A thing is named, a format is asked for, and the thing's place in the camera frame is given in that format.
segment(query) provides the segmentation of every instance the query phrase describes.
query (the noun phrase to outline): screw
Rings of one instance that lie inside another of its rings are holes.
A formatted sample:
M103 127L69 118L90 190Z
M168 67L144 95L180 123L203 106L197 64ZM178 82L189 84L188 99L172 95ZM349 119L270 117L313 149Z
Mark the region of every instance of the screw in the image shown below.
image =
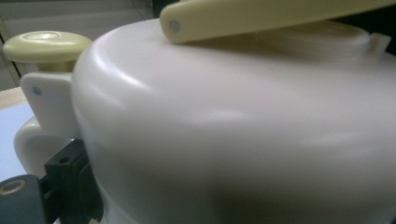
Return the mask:
M170 21L169 28L171 29L171 31L176 33L180 30L180 23L178 23L178 21Z
M33 87L33 92L36 95L41 95L43 93L43 91L40 88L38 88L38 87Z

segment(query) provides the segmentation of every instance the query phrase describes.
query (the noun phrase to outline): round knob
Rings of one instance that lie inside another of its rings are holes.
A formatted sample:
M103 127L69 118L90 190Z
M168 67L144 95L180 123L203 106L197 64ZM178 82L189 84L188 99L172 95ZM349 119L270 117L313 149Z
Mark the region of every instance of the round knob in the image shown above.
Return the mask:
M4 53L14 62L36 63L42 71L70 72L79 54L91 42L82 35L38 31L10 38L4 45Z

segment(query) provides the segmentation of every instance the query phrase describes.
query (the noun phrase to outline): white plastic housing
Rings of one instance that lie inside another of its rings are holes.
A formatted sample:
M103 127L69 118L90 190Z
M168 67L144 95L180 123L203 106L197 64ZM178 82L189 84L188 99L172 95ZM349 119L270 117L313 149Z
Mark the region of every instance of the white plastic housing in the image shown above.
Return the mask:
M72 100L114 223L387 223L396 59L276 53L253 35L171 45L158 21L78 60Z

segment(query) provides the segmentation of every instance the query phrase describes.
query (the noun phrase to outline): white wall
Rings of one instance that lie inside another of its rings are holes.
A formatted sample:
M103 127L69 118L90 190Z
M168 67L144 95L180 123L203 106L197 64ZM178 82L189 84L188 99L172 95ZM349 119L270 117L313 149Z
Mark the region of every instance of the white wall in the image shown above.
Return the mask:
M0 3L0 17L10 36L38 30L66 31L91 39L135 21L152 18L149 0L79 0ZM0 90L9 78L0 63ZM28 72L35 67L27 65Z

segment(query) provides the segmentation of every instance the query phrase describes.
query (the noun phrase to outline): black bracket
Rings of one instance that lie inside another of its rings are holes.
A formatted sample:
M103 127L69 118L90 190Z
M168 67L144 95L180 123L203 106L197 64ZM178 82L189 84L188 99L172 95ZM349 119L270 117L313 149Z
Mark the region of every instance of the black bracket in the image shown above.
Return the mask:
M100 221L103 204L82 141L74 140L46 164L47 175L20 175L0 183L1 224Z

